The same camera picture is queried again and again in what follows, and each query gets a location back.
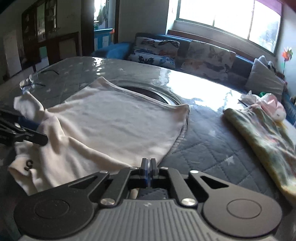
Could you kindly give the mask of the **blue sofa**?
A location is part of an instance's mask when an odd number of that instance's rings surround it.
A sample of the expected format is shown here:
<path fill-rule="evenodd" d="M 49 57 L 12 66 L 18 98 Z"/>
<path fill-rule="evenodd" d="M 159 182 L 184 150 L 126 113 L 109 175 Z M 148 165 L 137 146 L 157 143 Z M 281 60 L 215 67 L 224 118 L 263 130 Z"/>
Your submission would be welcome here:
<path fill-rule="evenodd" d="M 258 96 L 272 93 L 283 104 L 287 120 L 295 125 L 295 101 L 288 95 L 287 83 L 263 55 L 250 61 L 207 42 L 149 33 L 137 33 L 134 42 L 111 44 L 91 55 L 181 71 Z"/>

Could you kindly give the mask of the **butterfly cushion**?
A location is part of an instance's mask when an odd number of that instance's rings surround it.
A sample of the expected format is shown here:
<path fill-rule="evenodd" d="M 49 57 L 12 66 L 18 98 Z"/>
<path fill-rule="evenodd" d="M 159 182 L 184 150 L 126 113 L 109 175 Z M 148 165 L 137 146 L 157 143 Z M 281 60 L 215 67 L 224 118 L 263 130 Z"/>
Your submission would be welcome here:
<path fill-rule="evenodd" d="M 175 69 L 179 47 L 180 42 L 175 40 L 154 40 L 147 37 L 136 37 L 127 60 Z"/>
<path fill-rule="evenodd" d="M 235 58 L 233 51 L 192 40 L 181 69 L 192 75 L 223 82 L 227 80 Z"/>

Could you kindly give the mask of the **window with frame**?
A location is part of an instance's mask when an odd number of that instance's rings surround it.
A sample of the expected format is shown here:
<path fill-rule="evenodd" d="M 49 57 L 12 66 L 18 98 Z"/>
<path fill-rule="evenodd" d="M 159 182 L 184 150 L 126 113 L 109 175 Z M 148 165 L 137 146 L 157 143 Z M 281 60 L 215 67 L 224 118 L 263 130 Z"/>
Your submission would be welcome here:
<path fill-rule="evenodd" d="M 171 30 L 212 39 L 253 54 L 274 54 L 282 1 L 178 1 Z"/>

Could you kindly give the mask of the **tie-dye folded garment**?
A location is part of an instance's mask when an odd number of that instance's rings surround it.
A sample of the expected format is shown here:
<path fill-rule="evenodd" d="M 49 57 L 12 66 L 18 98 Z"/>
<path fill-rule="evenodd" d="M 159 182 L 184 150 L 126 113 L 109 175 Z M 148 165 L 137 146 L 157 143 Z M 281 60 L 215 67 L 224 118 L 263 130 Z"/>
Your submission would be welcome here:
<path fill-rule="evenodd" d="M 226 119 L 248 142 L 274 183 L 295 206 L 295 145 L 282 124 L 258 105 L 224 109 Z"/>

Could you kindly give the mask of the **teal blue cabinet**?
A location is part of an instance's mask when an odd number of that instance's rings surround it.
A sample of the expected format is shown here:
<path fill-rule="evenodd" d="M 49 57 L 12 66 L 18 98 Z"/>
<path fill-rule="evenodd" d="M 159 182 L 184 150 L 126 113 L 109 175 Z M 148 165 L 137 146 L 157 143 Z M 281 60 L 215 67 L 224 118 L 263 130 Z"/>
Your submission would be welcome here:
<path fill-rule="evenodd" d="M 94 30 L 94 50 L 108 47 L 112 43 L 113 28 Z"/>

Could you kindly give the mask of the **round dark table inset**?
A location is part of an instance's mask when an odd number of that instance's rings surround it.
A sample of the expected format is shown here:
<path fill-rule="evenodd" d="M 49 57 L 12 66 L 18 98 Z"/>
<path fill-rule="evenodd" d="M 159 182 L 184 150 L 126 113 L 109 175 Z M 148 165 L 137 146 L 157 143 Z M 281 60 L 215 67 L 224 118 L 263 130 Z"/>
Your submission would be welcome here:
<path fill-rule="evenodd" d="M 177 100 L 175 100 L 172 97 L 167 96 L 161 92 L 158 92 L 156 90 L 149 90 L 149 89 L 145 89 L 142 87 L 127 86 L 127 85 L 120 85 L 119 87 L 139 93 L 139 94 L 142 94 L 142 95 L 145 95 L 147 97 L 150 97 L 150 98 L 160 101 L 162 103 L 166 103 L 166 104 L 174 105 L 174 106 L 180 105 L 180 103 Z"/>

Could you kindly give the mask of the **grey quilted star tablecloth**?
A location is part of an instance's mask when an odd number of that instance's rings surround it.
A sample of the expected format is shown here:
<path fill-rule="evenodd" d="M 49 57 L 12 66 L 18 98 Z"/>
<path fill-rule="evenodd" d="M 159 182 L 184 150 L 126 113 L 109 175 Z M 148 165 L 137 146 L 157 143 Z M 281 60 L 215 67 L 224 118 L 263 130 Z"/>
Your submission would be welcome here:
<path fill-rule="evenodd" d="M 185 174 L 195 169 L 241 187 L 268 195 L 279 202 L 283 218 L 268 240 L 295 240 L 295 210 L 274 185 L 254 152 L 239 132 L 222 116 L 225 108 L 240 108 L 240 94 L 220 84 L 193 75 L 134 62 L 92 57 L 73 57 L 47 67 L 40 75 L 43 88 L 33 94 L 46 107 L 104 77 L 120 87 L 140 87 L 157 91 L 174 103 L 187 103 L 191 110 L 183 140 L 163 159 L 163 166 Z M 159 217 L 161 209 L 137 208 L 126 202 L 117 211 L 108 210 L 106 224 L 88 226 L 83 240 L 225 240 L 202 220 L 181 213 L 181 223 L 170 224 Z"/>

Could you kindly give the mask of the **white grey pillow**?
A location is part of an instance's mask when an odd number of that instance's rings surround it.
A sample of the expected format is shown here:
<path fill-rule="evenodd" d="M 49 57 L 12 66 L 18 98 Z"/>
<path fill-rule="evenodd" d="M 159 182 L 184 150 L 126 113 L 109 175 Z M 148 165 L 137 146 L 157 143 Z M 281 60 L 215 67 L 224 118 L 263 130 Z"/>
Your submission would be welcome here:
<path fill-rule="evenodd" d="M 247 91 L 259 95 L 261 92 L 273 94 L 278 101 L 281 101 L 284 90 L 284 81 L 276 76 L 274 70 L 268 67 L 268 63 L 264 55 L 255 58 L 250 75 L 244 86 Z"/>

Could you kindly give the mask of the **butterfly cushion right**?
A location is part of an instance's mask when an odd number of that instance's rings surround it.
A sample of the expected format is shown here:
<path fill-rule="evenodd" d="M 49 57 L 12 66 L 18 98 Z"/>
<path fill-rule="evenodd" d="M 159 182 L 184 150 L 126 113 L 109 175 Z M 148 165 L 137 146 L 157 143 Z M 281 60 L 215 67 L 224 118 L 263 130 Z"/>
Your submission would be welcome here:
<path fill-rule="evenodd" d="M 233 51 L 192 40 L 181 69 L 192 75 L 223 82 L 227 80 L 235 58 Z"/>

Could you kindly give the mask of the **white refrigerator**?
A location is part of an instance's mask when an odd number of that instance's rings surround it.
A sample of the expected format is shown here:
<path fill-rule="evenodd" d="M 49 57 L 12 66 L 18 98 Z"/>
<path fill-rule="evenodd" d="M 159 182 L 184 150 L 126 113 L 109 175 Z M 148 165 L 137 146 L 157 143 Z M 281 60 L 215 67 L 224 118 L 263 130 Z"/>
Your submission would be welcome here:
<path fill-rule="evenodd" d="M 6 57 L 6 71 L 11 78 L 22 71 L 15 30 L 4 35 L 3 44 Z"/>

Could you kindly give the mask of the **cream white shirt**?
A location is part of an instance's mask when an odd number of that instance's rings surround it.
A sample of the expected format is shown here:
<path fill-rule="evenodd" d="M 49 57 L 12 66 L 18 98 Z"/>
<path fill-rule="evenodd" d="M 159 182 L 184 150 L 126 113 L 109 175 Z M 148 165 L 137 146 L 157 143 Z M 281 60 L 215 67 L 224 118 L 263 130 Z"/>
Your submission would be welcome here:
<path fill-rule="evenodd" d="M 30 93 L 16 97 L 14 108 L 48 137 L 45 146 L 15 144 L 8 170 L 27 195 L 98 171 L 138 167 L 143 158 L 160 163 L 184 134 L 190 113 L 187 104 L 165 104 L 103 77 L 51 108 Z"/>

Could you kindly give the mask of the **butterfly cushion left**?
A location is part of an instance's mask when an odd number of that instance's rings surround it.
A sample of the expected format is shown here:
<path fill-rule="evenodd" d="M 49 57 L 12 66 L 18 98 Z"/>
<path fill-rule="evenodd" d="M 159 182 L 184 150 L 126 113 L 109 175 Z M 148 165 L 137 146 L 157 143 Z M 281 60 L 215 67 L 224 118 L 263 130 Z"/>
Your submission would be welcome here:
<path fill-rule="evenodd" d="M 136 37 L 127 60 L 175 69 L 179 47 L 180 42 L 175 40 L 154 40 L 147 37 Z"/>

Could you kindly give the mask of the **pink white plastic bag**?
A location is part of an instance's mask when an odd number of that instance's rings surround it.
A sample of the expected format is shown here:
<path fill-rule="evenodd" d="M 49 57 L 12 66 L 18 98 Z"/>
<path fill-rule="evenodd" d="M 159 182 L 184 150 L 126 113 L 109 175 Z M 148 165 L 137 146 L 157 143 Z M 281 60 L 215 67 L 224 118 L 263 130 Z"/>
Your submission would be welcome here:
<path fill-rule="evenodd" d="M 287 117 L 283 105 L 271 93 L 259 97 L 249 91 L 248 94 L 242 94 L 240 100 L 247 106 L 258 104 L 274 121 L 282 122 Z"/>

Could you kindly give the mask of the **colourful pinwheel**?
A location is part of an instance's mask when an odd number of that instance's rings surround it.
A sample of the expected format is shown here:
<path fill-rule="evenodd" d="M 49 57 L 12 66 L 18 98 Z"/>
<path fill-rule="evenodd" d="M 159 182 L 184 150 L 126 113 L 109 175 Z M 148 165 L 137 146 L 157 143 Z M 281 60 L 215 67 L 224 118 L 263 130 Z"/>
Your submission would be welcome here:
<path fill-rule="evenodd" d="M 286 63 L 291 61 L 292 57 L 293 57 L 293 51 L 292 51 L 292 47 L 286 47 L 284 48 L 284 51 L 282 52 L 282 57 L 283 57 L 283 70 L 282 70 L 282 74 L 285 75 L 285 66 Z"/>

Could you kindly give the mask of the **clear glasses black temples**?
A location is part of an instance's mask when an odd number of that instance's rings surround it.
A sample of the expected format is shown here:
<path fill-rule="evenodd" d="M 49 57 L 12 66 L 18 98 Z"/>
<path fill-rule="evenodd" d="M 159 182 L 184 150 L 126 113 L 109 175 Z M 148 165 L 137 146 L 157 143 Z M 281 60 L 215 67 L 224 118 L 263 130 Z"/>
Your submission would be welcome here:
<path fill-rule="evenodd" d="M 46 73 L 55 73 L 56 75 L 59 75 L 59 73 L 56 70 L 52 70 L 52 69 L 46 69 L 41 72 L 34 72 L 30 74 L 28 78 L 20 81 L 19 83 L 20 90 L 23 93 L 25 93 L 34 89 L 36 86 L 45 87 L 45 85 L 42 84 L 41 81 L 39 80 L 39 76 Z"/>

